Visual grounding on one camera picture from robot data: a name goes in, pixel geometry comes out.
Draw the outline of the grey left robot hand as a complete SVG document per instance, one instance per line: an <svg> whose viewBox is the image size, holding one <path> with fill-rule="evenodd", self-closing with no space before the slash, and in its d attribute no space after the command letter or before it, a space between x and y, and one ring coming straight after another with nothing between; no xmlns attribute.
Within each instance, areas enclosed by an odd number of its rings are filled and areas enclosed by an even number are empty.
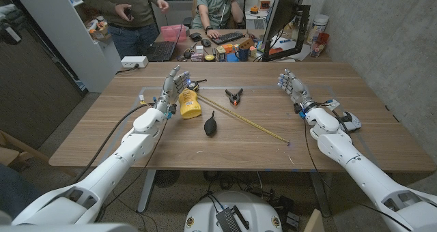
<svg viewBox="0 0 437 232"><path fill-rule="evenodd" d="M175 104L180 93L186 89L190 83L190 72L186 71L177 75L179 70L180 65L174 67L163 83L163 88L155 105L155 108L162 113L169 111L169 107Z"/></svg>

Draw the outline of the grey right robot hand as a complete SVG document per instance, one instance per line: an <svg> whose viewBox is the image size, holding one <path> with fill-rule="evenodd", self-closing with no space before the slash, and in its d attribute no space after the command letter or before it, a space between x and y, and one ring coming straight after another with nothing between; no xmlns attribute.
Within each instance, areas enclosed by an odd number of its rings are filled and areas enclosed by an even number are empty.
<svg viewBox="0 0 437 232"><path fill-rule="evenodd" d="M294 103L296 114L307 114L317 106L308 87L293 72L285 69L284 73L279 75L278 80L278 86L290 96Z"/></svg>

